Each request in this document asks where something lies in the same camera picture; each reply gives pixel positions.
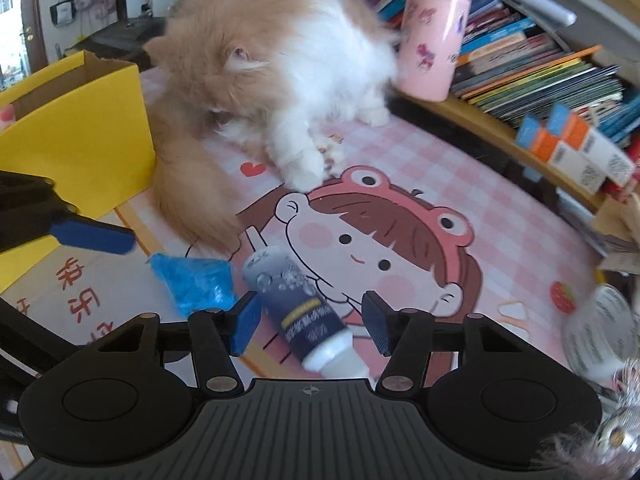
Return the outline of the dark blue spray bottle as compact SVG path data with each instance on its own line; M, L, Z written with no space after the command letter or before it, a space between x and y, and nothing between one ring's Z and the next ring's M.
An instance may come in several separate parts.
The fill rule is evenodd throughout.
M242 277L304 370L326 379L370 377L352 331L286 252L269 246L254 252Z

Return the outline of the pink plush pig toy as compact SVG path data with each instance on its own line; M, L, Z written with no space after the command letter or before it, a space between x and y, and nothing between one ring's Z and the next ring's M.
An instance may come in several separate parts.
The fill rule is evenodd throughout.
M15 122L14 108L12 104L0 107L0 130L8 128Z

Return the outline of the blue plastic wrapper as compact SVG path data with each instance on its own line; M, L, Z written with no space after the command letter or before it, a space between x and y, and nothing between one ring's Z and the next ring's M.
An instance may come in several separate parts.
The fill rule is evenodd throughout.
M210 309L229 311L238 300L228 261L154 254L148 263L185 318Z

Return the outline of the yellow cardboard box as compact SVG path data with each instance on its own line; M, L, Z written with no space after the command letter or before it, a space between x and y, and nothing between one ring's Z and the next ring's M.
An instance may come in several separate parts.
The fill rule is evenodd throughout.
M8 104L15 122L1 130L1 171L51 179L96 221L149 186L155 154L136 64L82 51L2 91ZM58 245L49 234L1 252L2 287Z

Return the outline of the pink checkered tablecloth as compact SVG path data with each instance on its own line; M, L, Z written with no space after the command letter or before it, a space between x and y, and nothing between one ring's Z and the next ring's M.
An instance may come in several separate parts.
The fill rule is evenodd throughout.
M157 69L139 75L148 117L166 78ZM154 275L152 255L228 261L239 298L247 289L245 261L269 246L293 259L352 331L371 377L381 375L385 359L361 316L369 290L397 310L419 309L445 322L487 315L563 359L553 287L566 285L583 304L596 286L597 255L574 229L400 118L380 128L332 122L321 134L340 148L341 171L307 193L287 188L265 155L217 133L204 136L238 196L241 231L233 252L190 243L167 223L154 196L155 155L149 186L99 218L134 231L131 252L58 245L12 285L1 285L2 295L52 332L90 344L144 311L165 322L185 319Z

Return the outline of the black electronic keyboard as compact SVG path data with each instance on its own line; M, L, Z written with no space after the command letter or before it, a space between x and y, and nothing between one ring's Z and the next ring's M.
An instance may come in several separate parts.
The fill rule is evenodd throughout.
M67 48L64 55L88 51L98 58L137 64L144 72L152 67L152 62L143 50L143 45L154 37L162 36L165 25L164 18L130 18L118 21L78 41L73 47Z

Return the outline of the orange white medicine box lower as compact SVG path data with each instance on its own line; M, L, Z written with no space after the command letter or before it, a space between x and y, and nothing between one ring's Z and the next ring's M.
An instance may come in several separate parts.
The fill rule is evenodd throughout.
M569 178L589 195L596 194L604 183L605 175L602 171L559 136L544 128L542 122L532 115L524 117L515 142L521 148L529 150L536 159Z

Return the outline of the orange white medicine box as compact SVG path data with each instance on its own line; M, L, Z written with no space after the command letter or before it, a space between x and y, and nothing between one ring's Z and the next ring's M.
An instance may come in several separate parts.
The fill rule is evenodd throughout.
M615 143L563 104L552 106L548 130L592 162L608 180L621 188L629 183L636 164Z
M596 194L604 183L605 175L602 171L559 136L544 128L542 122L532 115L524 117L515 142L521 148L529 150L536 159L569 178L589 195Z

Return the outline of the stack of papers and books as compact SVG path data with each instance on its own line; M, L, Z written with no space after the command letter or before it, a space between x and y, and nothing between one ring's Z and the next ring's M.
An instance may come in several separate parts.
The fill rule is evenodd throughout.
M639 274L639 195L630 193L623 202L607 198L591 221L602 237L606 255L602 271Z

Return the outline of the orange fluffy cat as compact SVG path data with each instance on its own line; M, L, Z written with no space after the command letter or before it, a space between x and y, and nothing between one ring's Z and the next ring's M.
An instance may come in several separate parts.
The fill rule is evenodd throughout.
M397 43L366 0L181 0L144 47L166 78L148 108L160 214L184 240L233 252L238 196L204 136L267 156L310 192L343 162L324 124L390 119Z

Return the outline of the orange white medicine box upper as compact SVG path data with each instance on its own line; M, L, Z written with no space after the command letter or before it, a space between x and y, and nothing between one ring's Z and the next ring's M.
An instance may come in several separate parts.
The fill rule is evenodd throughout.
M615 143L563 104L552 106L548 130L592 162L608 180L621 188L629 183L636 164Z

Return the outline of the pink cartoon cup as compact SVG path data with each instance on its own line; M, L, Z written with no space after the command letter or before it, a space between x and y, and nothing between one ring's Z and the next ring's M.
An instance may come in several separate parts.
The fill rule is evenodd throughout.
M427 101L447 99L471 0L407 0L397 55L396 88Z

